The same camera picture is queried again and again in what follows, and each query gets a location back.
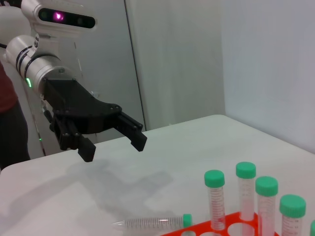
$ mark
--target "white robot body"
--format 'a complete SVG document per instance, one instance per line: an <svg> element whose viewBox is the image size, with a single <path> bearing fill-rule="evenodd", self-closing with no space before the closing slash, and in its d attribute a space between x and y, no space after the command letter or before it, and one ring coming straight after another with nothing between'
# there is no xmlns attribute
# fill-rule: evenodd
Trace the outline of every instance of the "white robot body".
<svg viewBox="0 0 315 236"><path fill-rule="evenodd" d="M94 30L97 21L92 13L80 4L66 0L23 0L21 9L13 7L8 10L19 16L19 19L26 17L37 33L35 38L29 35L13 38L4 55L28 86L42 94L45 78L72 79L70 69L63 66L58 58L59 38L76 38L83 32Z"/></svg>
<svg viewBox="0 0 315 236"><path fill-rule="evenodd" d="M16 67L22 79L38 94L43 93L43 78L72 79L70 69L64 67L57 56L47 53L30 57L35 38L29 35L17 36L6 48L6 60Z"/></svg>

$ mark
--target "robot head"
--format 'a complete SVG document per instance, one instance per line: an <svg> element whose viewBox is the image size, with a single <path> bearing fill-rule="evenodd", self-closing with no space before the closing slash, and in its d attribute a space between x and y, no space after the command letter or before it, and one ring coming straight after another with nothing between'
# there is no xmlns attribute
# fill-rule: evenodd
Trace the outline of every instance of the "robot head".
<svg viewBox="0 0 315 236"><path fill-rule="evenodd" d="M90 10L66 0L23 0L21 9L31 28L40 35L78 37L97 25Z"/></svg>

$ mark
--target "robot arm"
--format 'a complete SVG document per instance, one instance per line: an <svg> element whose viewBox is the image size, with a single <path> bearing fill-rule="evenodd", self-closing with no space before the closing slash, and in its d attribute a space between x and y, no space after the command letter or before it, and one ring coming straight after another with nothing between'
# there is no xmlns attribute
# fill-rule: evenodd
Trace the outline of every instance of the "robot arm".
<svg viewBox="0 0 315 236"><path fill-rule="evenodd" d="M94 144L83 134L115 128L142 151L147 137L143 125L117 104L95 99L58 58L60 37L78 37L94 30L96 18L82 5L60 0L23 0L22 13L37 34L20 35L6 47L5 58L28 86L53 108L44 112L61 150L78 149L84 161L93 160Z"/></svg>

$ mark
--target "white table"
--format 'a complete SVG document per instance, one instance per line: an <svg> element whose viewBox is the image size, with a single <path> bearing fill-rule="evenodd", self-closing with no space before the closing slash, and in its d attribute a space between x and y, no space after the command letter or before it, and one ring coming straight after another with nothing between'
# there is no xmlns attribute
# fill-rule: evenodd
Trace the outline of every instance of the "white table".
<svg viewBox="0 0 315 236"><path fill-rule="evenodd" d="M287 193L305 198L308 235L315 219L313 154L225 116L146 135L143 152L121 138L97 144L93 163L67 151L6 168L0 176L0 235L119 236L112 222L183 213L200 223L209 219L207 170L224 171L226 213L238 210L235 165L240 161L254 162L258 176L278 179L278 203ZM279 211L276 218L279 233Z"/></svg>

